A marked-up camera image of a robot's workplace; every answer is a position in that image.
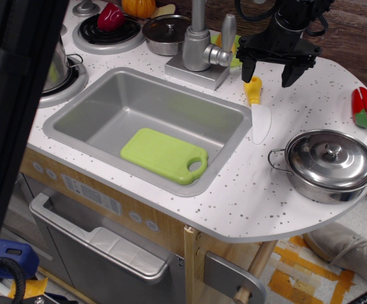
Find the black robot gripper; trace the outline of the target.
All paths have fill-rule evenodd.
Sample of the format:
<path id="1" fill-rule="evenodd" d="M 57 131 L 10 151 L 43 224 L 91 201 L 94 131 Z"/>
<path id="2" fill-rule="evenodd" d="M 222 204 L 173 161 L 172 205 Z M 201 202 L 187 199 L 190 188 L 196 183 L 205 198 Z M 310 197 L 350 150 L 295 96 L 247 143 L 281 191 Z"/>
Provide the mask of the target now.
<path id="1" fill-rule="evenodd" d="M 319 46 L 302 38 L 310 22 L 307 13 L 279 10 L 271 17 L 266 30 L 243 36 L 236 52 L 242 62 L 242 81 L 249 83 L 257 61 L 263 61 L 284 65 L 281 86 L 292 86 L 322 54 Z"/>

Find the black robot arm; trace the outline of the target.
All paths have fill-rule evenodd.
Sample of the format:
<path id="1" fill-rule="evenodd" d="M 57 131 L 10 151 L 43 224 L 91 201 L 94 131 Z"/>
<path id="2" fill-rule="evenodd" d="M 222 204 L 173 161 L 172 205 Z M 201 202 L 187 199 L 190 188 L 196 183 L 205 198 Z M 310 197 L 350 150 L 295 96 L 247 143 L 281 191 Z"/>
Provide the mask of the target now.
<path id="1" fill-rule="evenodd" d="M 276 1 L 274 6 L 258 16 L 244 15 L 241 2 L 235 1 L 237 13 L 245 20 L 256 22 L 270 17 L 263 32 L 239 39 L 236 58 L 242 62 L 242 81 L 249 83 L 258 61 L 284 66 L 281 86 L 290 87 L 316 63 L 322 49 L 303 39 L 323 35 L 328 23 L 323 13 L 330 10 L 333 1 Z"/>

